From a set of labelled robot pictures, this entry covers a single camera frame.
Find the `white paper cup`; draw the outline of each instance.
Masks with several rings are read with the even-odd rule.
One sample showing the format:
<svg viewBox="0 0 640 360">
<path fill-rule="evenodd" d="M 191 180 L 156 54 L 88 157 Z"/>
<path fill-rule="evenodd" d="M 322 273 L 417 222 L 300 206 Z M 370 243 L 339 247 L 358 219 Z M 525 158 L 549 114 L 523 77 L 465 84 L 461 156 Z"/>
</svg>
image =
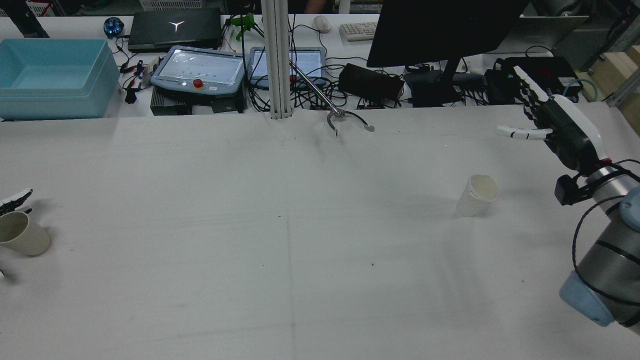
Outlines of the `white paper cup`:
<svg viewBox="0 0 640 360">
<path fill-rule="evenodd" d="M 489 175 L 471 175 L 456 210 L 464 217 L 472 217 L 498 198 L 500 189 Z"/>
<path fill-rule="evenodd" d="M 0 217 L 0 245 L 25 255 L 40 255 L 51 238 L 29 215 L 14 211 Z"/>
</svg>

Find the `power adapter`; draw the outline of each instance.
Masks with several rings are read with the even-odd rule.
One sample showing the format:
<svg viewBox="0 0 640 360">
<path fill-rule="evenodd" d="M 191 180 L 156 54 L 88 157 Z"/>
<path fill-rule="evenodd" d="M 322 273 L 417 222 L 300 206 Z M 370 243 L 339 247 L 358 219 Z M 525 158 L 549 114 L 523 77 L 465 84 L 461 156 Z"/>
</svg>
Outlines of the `power adapter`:
<svg viewBox="0 0 640 360">
<path fill-rule="evenodd" d="M 340 73 L 338 89 L 365 100 L 383 103 L 385 99 L 397 102 L 404 81 L 397 77 L 380 74 L 352 63 Z"/>
</svg>

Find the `blue device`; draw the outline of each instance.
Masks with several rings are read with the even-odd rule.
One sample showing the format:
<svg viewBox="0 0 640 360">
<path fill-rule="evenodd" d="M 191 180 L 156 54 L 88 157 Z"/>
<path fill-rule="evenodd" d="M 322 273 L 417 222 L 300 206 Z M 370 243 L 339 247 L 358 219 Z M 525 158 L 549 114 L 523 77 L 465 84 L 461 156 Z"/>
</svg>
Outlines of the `blue device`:
<svg viewBox="0 0 640 360">
<path fill-rule="evenodd" d="M 122 31 L 124 30 L 124 23 L 118 17 L 110 17 L 104 21 L 102 29 L 108 38 L 115 38 L 122 34 Z"/>
<path fill-rule="evenodd" d="M 177 92 L 228 95 L 238 91 L 243 76 L 242 54 L 176 45 L 151 76 L 151 83 Z"/>
</svg>

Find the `black laptop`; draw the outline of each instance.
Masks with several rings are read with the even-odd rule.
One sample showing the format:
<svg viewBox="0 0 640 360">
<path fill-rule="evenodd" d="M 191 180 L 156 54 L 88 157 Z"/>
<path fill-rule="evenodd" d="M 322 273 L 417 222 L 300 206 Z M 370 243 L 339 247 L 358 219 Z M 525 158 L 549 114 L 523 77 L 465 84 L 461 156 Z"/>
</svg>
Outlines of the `black laptop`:
<svg viewBox="0 0 640 360">
<path fill-rule="evenodd" d="M 217 48 L 221 33 L 218 8 L 138 12 L 133 16 L 128 49 L 165 53 L 174 45 Z"/>
</svg>

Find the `monitor stand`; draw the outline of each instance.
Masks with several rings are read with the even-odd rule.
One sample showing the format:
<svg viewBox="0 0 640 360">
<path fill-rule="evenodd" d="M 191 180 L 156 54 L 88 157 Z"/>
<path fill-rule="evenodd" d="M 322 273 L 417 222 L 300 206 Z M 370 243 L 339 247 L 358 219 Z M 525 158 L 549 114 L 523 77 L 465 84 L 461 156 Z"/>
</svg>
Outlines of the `monitor stand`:
<svg viewBox="0 0 640 360">
<path fill-rule="evenodd" d="M 411 88 L 414 108 L 432 108 L 461 100 L 460 94 L 453 87 L 453 75 L 458 69 L 460 60 L 461 58 L 447 60 L 444 71 L 433 70 L 404 76 L 404 80 Z"/>
</svg>

